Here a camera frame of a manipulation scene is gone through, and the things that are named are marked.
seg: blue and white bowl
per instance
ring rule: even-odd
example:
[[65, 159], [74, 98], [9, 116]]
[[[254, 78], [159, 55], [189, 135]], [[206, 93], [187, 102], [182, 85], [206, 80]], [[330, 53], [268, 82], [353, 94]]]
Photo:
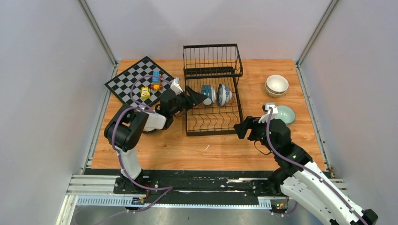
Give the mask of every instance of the blue and white bowl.
[[222, 83], [218, 85], [217, 94], [218, 94], [218, 106], [223, 106], [227, 104], [232, 98], [232, 91], [230, 91], [230, 89]]
[[207, 96], [207, 98], [203, 101], [205, 106], [211, 106], [217, 99], [215, 89], [211, 85], [202, 85], [202, 95]]

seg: checkered board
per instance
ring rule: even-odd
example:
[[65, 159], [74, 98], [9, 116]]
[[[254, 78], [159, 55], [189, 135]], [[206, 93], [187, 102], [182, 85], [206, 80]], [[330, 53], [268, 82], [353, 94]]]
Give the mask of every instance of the checkered board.
[[[131, 105], [133, 107], [138, 107], [138, 105], [131, 99], [130, 91], [133, 83], [137, 79], [145, 75], [153, 75], [154, 71], [158, 71], [160, 75], [163, 76], [168, 82], [171, 82], [174, 78], [168, 74], [164, 69], [158, 66], [152, 59], [145, 56], [136, 64], [132, 65], [130, 68], [121, 72], [118, 76], [108, 81], [105, 86], [123, 103]], [[151, 97], [142, 100], [141, 99], [141, 88], [149, 87], [152, 84], [152, 77], [147, 77], [141, 79], [137, 82], [136, 87], [133, 88], [133, 98], [139, 102], [144, 102], [145, 104], [152, 106], [155, 104], [161, 94], [170, 88], [170, 85], [162, 81], [162, 90], [151, 90]]]

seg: wood surface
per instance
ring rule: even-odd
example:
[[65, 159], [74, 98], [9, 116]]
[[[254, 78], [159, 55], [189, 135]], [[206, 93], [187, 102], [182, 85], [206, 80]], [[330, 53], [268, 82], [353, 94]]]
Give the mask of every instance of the wood surface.
[[[118, 74], [138, 60], [122, 60]], [[174, 77], [181, 78], [184, 87], [182, 60], [154, 60]], [[262, 116], [262, 104], [275, 102], [287, 105], [296, 114], [296, 120], [289, 126], [292, 140], [306, 150], [325, 170], [314, 128], [306, 107], [296, 69], [292, 60], [242, 60], [244, 74], [239, 79], [238, 91], [246, 116]], [[264, 83], [273, 74], [284, 76], [289, 89], [281, 98], [266, 95]], [[111, 94], [100, 137], [94, 153], [92, 168], [120, 168], [116, 153], [103, 136], [105, 126], [116, 114], [122, 103]], [[214, 135], [187, 137], [184, 116], [174, 118], [167, 130], [154, 134], [142, 134], [137, 145], [138, 160], [144, 169], [178, 170], [275, 170], [279, 166], [273, 155], [264, 156], [254, 147], [253, 142], [239, 140], [237, 135]], [[257, 147], [267, 152], [264, 146]]]

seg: white panel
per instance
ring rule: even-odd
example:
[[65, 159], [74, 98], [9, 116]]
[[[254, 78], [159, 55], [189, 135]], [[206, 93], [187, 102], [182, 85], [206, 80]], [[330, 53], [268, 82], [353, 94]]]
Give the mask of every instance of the white panel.
[[181, 59], [237, 43], [242, 58], [298, 59], [329, 0], [88, 0], [117, 59]]
[[378, 224], [397, 223], [397, 10], [340, 1], [303, 65], [330, 162]]
[[55, 224], [111, 67], [77, 1], [0, 2], [0, 224]]

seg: gray floor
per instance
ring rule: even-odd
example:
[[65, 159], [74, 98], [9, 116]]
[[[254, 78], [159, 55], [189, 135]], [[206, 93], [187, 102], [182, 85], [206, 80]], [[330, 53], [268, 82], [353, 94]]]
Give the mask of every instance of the gray floor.
[[[77, 225], [93, 225], [125, 210], [123, 207], [84, 206], [77, 209]], [[265, 210], [170, 209], [152, 208], [137, 214], [122, 214], [102, 225], [321, 225], [307, 210], [299, 206], [284, 218]]]

